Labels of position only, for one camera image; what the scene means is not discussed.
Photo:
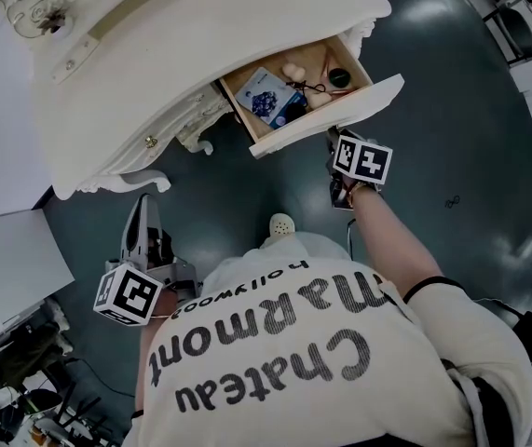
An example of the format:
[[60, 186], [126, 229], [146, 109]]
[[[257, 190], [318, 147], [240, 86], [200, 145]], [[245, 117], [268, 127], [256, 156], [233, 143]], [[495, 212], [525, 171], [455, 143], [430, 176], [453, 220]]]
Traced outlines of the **white ornate dressing table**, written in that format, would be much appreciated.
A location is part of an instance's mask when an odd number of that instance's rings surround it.
[[[335, 35], [359, 61], [361, 43], [388, 0], [0, 0], [32, 44], [32, 96], [57, 197], [105, 189], [159, 191], [152, 169], [180, 138], [210, 152], [199, 134], [235, 112], [220, 77], [251, 62]], [[66, 11], [55, 34], [38, 25]]]

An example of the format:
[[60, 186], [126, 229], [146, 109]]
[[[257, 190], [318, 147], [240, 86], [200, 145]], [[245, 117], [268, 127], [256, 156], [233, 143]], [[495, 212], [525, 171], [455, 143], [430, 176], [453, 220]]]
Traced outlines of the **black metal chair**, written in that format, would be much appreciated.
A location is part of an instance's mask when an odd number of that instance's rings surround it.
[[514, 4], [497, 7], [483, 17], [483, 22], [493, 21], [504, 36], [512, 57], [507, 64], [532, 60], [532, 30]]

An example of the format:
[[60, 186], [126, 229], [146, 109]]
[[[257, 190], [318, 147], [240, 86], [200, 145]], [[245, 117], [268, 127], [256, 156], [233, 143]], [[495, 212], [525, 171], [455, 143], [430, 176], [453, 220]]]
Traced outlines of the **white trousers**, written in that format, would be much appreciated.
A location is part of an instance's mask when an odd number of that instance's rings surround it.
[[348, 252], [328, 237], [309, 232], [268, 237], [263, 244], [248, 251], [241, 261], [258, 267], [284, 267], [291, 263], [312, 260], [348, 261]]

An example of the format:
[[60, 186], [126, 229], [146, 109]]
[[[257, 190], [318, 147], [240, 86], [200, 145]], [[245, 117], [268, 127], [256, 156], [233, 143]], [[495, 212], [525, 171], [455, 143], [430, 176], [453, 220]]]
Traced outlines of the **grey flat board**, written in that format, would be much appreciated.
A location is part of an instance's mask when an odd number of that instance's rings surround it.
[[0, 334], [73, 281], [42, 210], [0, 216]]

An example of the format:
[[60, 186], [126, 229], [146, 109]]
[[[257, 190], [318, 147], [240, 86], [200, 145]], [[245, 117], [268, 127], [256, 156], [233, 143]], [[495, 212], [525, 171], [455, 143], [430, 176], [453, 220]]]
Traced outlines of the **person's right forearm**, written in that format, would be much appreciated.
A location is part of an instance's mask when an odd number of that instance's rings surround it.
[[416, 284], [443, 273], [428, 249], [373, 188], [352, 194], [352, 209], [373, 268], [404, 297]]

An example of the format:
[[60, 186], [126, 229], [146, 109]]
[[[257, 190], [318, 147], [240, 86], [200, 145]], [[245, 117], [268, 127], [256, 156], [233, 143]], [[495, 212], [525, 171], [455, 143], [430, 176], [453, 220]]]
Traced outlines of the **beige makeup sponge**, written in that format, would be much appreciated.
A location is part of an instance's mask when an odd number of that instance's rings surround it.
[[307, 100], [307, 106], [311, 110], [316, 110], [330, 103], [333, 100], [333, 97], [327, 92], [314, 91], [314, 92], [309, 92], [306, 95], [306, 100]]
[[302, 82], [305, 80], [306, 69], [292, 62], [285, 63], [281, 71], [285, 77], [293, 82]]

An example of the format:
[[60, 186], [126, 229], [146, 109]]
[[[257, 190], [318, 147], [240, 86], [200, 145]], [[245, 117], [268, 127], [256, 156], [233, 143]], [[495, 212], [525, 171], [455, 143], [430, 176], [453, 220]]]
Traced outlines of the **person's left forearm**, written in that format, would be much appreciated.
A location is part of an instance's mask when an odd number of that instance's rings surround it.
[[175, 291], [162, 290], [157, 298], [148, 324], [141, 330], [139, 367], [135, 390], [135, 411], [143, 409], [144, 377], [148, 367], [150, 346], [164, 321], [177, 309], [177, 304], [178, 295]]

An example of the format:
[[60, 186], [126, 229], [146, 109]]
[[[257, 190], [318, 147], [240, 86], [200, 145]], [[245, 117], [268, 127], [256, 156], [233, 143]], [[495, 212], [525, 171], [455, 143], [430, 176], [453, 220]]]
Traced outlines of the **dried brown flower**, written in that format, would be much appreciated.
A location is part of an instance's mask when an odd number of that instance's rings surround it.
[[42, 35], [46, 33], [55, 34], [66, 24], [66, 11], [58, 8], [50, 11], [38, 25]]

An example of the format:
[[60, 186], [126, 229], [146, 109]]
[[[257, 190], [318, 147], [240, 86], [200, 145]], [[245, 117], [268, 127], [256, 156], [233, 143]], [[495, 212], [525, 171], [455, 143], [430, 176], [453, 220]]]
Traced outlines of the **black round pad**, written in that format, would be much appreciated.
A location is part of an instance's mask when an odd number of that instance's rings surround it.
[[299, 103], [299, 102], [289, 103], [285, 107], [284, 119], [286, 123], [290, 123], [304, 116], [306, 113], [307, 113], [307, 108], [304, 104]]

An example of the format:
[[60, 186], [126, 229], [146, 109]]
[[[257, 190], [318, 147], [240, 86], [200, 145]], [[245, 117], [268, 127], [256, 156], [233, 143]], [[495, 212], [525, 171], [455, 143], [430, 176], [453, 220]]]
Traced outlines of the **cream printed shirt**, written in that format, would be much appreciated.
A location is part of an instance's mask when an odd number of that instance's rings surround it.
[[123, 447], [525, 447], [532, 367], [455, 281], [253, 256], [175, 311]]

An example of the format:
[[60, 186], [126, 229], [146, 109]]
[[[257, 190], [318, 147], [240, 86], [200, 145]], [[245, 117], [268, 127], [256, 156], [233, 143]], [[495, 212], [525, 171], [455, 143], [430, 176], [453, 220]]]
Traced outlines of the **dark crumpled cloth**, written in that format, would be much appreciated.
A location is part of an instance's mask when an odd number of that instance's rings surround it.
[[0, 351], [0, 386], [19, 388], [27, 377], [63, 357], [60, 334], [54, 322], [31, 332], [14, 332], [12, 342]]

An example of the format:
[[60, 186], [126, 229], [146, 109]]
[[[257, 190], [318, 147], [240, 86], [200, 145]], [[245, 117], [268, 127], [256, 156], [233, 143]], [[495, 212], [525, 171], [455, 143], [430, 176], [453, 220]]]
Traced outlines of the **white perforated clog shoe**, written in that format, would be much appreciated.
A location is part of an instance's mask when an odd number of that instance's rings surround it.
[[286, 237], [295, 232], [293, 218], [286, 213], [275, 213], [269, 220], [269, 235], [271, 237]]

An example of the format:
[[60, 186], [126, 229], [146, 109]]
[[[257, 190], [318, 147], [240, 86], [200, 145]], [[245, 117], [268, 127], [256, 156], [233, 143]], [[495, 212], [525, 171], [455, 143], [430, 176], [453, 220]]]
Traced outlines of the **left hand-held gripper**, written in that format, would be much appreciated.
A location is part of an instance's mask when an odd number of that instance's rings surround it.
[[196, 268], [173, 254], [171, 237], [161, 233], [156, 200], [135, 202], [121, 239], [120, 258], [106, 263], [93, 311], [125, 326], [145, 326], [163, 291], [183, 305], [198, 297]]

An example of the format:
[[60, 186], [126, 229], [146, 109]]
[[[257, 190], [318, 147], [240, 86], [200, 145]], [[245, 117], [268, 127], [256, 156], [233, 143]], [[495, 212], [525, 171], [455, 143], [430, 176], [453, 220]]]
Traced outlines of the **blue printed card packet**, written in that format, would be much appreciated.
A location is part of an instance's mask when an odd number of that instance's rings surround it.
[[236, 92], [236, 101], [251, 114], [273, 129], [291, 121], [286, 115], [288, 106], [307, 107], [307, 99], [300, 92], [266, 68], [259, 67]]

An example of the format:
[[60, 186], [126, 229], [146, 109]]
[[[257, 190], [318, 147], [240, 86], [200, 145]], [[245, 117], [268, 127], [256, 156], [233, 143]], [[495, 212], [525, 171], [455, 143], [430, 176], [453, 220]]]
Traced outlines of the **white wooden drawer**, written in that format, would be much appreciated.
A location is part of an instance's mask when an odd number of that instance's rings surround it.
[[[286, 63], [305, 68], [307, 82], [311, 86], [327, 82], [325, 79], [321, 80], [325, 63], [332, 69], [344, 68], [351, 75], [348, 93], [334, 95], [332, 100], [322, 107], [309, 108], [305, 115], [294, 122], [280, 129], [273, 129], [252, 115], [250, 110], [242, 107], [236, 100], [236, 93], [260, 68], [283, 78], [282, 67]], [[358, 59], [350, 52], [348, 45], [340, 36], [335, 35], [251, 62], [220, 77], [218, 84], [252, 138], [252, 145], [249, 147], [252, 156], [259, 159], [331, 127], [343, 128], [381, 112], [400, 93], [404, 80], [401, 75], [396, 74], [383, 81], [373, 82]]]

